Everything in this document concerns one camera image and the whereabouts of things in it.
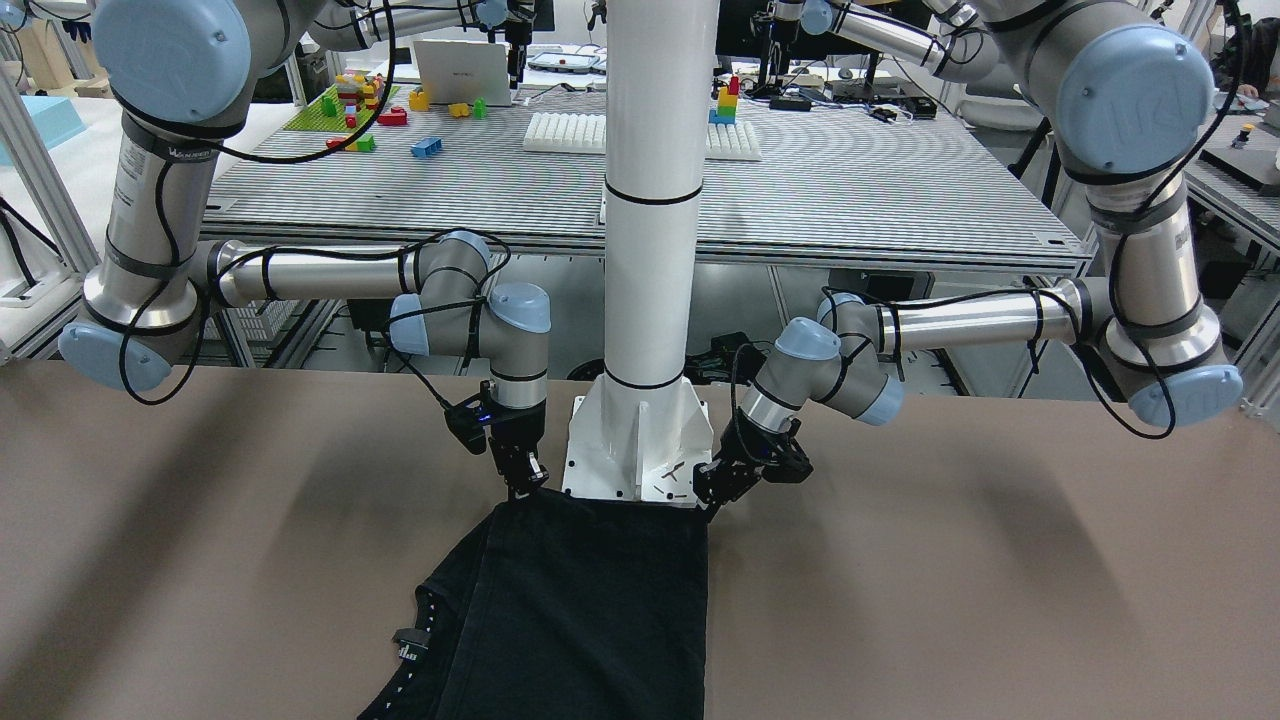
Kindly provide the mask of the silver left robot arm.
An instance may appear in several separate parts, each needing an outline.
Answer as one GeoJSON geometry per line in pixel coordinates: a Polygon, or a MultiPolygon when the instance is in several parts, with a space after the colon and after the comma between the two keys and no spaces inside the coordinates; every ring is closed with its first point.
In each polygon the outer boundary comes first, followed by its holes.
{"type": "Polygon", "coordinates": [[[993,252],[1004,272],[1061,272],[1055,284],[890,302],[826,290],[813,318],[791,320],[741,395],[691,496],[712,518],[756,483],[812,473],[799,413],[820,404],[883,425],[905,392],[881,357],[918,348],[1051,341],[1092,351],[1134,418],[1162,439],[1234,407],[1245,382],[1196,278],[1183,176],[1213,118],[1212,73],[1194,44],[1128,1],[974,1],[957,27],[988,70],[998,56],[1048,122],[1066,176],[1082,187],[1105,274],[1084,250],[1020,245],[993,252]]]}

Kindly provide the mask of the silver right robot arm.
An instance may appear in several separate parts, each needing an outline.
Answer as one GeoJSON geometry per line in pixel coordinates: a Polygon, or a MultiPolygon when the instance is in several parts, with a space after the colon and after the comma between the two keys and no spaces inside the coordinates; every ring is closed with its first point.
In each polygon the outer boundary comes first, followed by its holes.
{"type": "Polygon", "coordinates": [[[101,1],[99,60],[122,106],[122,146],[102,260],[82,284],[83,309],[59,338],[81,374],[157,405],[152,391],[186,350],[200,348],[214,313],[260,301],[387,299],[380,331],[393,354],[481,357],[489,377],[458,402],[442,395],[445,425],[467,451],[490,455],[512,497],[548,480],[550,300],[530,283],[497,282],[500,241],[483,231],[367,234],[339,240],[298,222],[255,231],[207,224],[228,140],[247,120],[253,87],[306,35],[342,51],[367,36],[392,42],[413,20],[495,26],[503,1],[408,12],[357,1],[101,1]]]}

